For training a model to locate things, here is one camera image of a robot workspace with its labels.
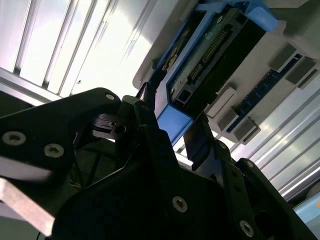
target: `black cable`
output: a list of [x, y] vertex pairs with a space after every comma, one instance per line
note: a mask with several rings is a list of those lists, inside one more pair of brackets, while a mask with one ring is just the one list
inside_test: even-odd
[[38, 233], [35, 240], [39, 240], [40, 234], [41, 234], [41, 232]]
[[93, 162], [93, 165], [92, 165], [92, 168], [91, 168], [91, 172], [90, 172], [88, 181], [87, 181], [87, 183], [86, 183], [86, 186], [87, 186], [87, 187], [90, 186], [90, 185], [93, 183], [93, 180], [94, 180], [94, 177], [95, 177], [95, 174], [96, 174], [96, 170], [97, 170], [97, 167], [98, 167], [100, 158], [101, 158], [101, 154], [100, 154], [100, 153], [97, 153], [97, 154], [95, 155], [95, 160], [94, 160], [94, 162]]
[[83, 189], [83, 188], [85, 188], [85, 183], [84, 183], [84, 180], [82, 178], [81, 170], [80, 170], [80, 167], [79, 167], [79, 164], [78, 164], [77, 160], [74, 162], [74, 166], [75, 166], [76, 174], [77, 174], [77, 176], [79, 178], [80, 186]]

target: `screw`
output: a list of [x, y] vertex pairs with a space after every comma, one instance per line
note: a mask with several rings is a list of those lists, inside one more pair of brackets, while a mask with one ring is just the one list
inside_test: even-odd
[[180, 196], [172, 198], [173, 207], [180, 213], [185, 213], [188, 210], [187, 202]]
[[224, 19], [224, 17], [223, 17], [223, 16], [220, 16], [220, 17], [218, 18], [218, 21], [216, 21], [216, 23], [217, 23], [217, 24], [221, 23], [222, 19]]
[[249, 168], [253, 168], [254, 167], [254, 165], [250, 161], [247, 161], [246, 164], [248, 164]]
[[228, 148], [227, 145], [225, 145], [222, 141], [219, 142], [219, 144], [223, 149], [227, 149]]
[[112, 96], [111, 94], [106, 94], [105, 97], [110, 100], [115, 100], [115, 97]]
[[60, 158], [64, 153], [64, 148], [59, 144], [50, 143], [44, 147], [44, 154], [50, 158]]
[[19, 146], [27, 140], [26, 135], [19, 131], [8, 131], [2, 135], [2, 141], [11, 146]]
[[247, 235], [249, 238], [252, 238], [254, 236], [254, 230], [252, 229], [249, 223], [247, 223], [244, 220], [241, 220], [239, 225], [242, 231], [245, 233], [245, 235]]

